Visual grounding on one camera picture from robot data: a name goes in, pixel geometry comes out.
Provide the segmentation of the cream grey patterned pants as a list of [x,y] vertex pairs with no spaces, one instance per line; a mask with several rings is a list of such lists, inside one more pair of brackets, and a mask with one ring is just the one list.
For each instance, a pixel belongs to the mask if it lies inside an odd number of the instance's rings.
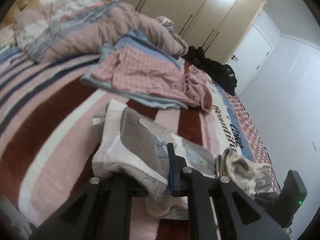
[[100,147],[92,160],[95,176],[106,179],[125,173],[148,192],[148,213],[163,219],[188,219],[186,197],[173,198],[169,187],[169,155],[172,143],[175,154],[205,177],[228,176],[250,197],[262,192],[275,192],[271,166],[254,163],[231,148],[213,156],[167,128],[139,114],[124,103],[111,100],[92,118],[93,130]]

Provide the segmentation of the black clothing pile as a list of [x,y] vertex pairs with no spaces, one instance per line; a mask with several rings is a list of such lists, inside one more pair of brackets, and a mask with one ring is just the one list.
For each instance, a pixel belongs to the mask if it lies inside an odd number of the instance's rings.
[[195,48],[194,46],[190,46],[183,58],[207,73],[212,81],[217,83],[229,95],[235,96],[238,82],[231,66],[207,58],[201,47]]

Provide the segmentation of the striped fleece bed blanket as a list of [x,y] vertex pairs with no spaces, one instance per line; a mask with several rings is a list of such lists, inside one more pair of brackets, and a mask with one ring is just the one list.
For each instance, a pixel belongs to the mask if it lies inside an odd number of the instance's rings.
[[22,51],[1,61],[1,194],[34,228],[92,173],[98,139],[92,116],[112,99],[127,104],[213,155],[232,147],[255,163],[270,158],[237,96],[210,88],[213,111],[156,109],[83,85],[96,55],[35,64]]

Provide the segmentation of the pink checked folded garment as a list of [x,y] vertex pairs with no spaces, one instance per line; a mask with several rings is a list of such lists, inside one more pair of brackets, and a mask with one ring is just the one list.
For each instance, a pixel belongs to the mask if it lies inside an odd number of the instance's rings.
[[173,62],[128,44],[112,52],[91,76],[116,90],[173,99],[205,112],[213,107],[208,78],[195,66],[178,69]]

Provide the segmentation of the white room door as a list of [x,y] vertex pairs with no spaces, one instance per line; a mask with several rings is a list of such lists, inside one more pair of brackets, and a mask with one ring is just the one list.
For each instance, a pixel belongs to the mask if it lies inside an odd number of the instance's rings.
[[234,70],[237,79],[236,94],[240,94],[248,85],[271,49],[271,44],[260,30],[254,25],[251,26],[227,61],[227,64]]

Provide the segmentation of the blue folded cloth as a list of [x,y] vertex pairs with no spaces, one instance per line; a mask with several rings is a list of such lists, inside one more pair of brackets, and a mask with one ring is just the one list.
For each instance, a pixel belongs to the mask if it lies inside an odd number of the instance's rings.
[[188,108],[180,62],[139,30],[129,31],[115,46],[104,44],[98,64],[80,81],[151,108]]

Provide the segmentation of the pink plaid quilt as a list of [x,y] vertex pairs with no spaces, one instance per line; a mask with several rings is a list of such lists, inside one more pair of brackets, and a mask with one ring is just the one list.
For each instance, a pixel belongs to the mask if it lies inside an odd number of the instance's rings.
[[172,27],[115,0],[57,0],[23,10],[14,22],[18,47],[37,63],[97,54],[103,44],[115,45],[131,30],[141,31],[171,56],[188,52],[188,45]]

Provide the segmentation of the beige wooden wardrobe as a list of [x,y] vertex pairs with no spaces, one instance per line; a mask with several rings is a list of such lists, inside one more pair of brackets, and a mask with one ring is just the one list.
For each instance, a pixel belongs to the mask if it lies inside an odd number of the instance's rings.
[[120,0],[150,17],[165,16],[188,45],[226,63],[267,0]]

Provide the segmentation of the white wall switch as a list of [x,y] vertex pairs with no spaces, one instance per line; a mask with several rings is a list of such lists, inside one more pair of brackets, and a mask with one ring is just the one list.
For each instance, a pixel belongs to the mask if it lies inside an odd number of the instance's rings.
[[313,148],[315,151],[319,150],[320,148],[320,143],[318,141],[312,141]]

